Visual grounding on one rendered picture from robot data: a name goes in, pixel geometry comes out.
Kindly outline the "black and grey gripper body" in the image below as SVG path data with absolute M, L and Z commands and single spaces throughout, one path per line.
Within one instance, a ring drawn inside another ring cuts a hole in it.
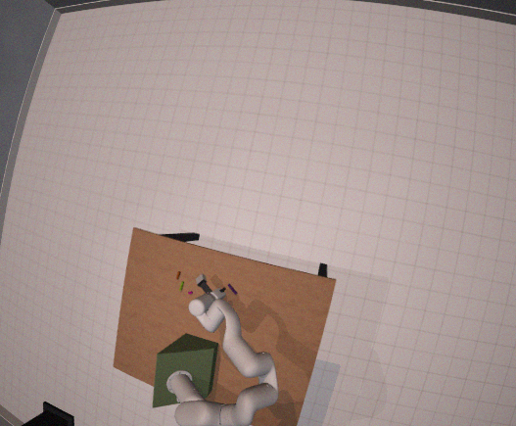
M 226 296 L 226 293 L 225 292 L 220 292 L 220 289 L 221 288 L 217 288 L 215 290 L 213 290 L 212 292 L 210 292 L 210 294 L 212 294 L 215 299 L 223 299 L 225 296 Z

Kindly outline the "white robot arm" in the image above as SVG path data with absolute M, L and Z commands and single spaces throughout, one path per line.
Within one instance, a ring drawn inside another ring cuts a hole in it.
M 192 376 L 188 371 L 175 371 L 166 382 L 168 390 L 175 392 L 177 402 L 180 402 L 174 414 L 175 420 L 180 426 L 250 426 L 257 410 L 278 400 L 274 360 L 267 352 L 255 353 L 243 339 L 238 314 L 223 299 L 215 299 L 210 294 L 212 290 L 207 285 L 206 275 L 201 274 L 196 281 L 205 294 L 190 302 L 190 313 L 209 332 L 215 332 L 225 318 L 223 350 L 243 376 L 258 377 L 259 384 L 244 389 L 236 403 L 209 402 L 190 381 Z

